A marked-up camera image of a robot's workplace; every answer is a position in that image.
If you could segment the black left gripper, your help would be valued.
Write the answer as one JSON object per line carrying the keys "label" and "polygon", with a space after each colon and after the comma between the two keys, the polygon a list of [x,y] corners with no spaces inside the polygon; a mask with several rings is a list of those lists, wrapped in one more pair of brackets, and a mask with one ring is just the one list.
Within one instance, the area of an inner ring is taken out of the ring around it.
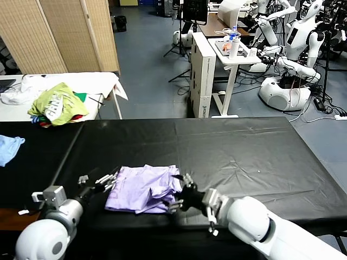
{"label": "black left gripper", "polygon": [[94,186],[85,185],[89,181],[88,175],[81,175],[78,178],[78,185],[81,186],[75,200],[80,204],[88,204],[95,194],[106,192],[114,187],[117,181],[118,171],[107,174],[95,181]]}

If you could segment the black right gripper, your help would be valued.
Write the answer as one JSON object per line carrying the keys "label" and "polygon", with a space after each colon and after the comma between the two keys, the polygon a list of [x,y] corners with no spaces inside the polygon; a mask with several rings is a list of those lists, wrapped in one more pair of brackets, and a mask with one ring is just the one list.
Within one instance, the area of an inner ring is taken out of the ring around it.
{"label": "black right gripper", "polygon": [[173,203],[165,200],[162,201],[162,203],[168,208],[167,212],[175,213],[178,209],[188,211],[191,207],[198,209],[201,212],[206,212],[206,205],[203,203],[205,193],[198,191],[197,185],[194,184],[190,174],[177,174],[173,177],[182,183],[183,189],[179,195],[180,200]]}

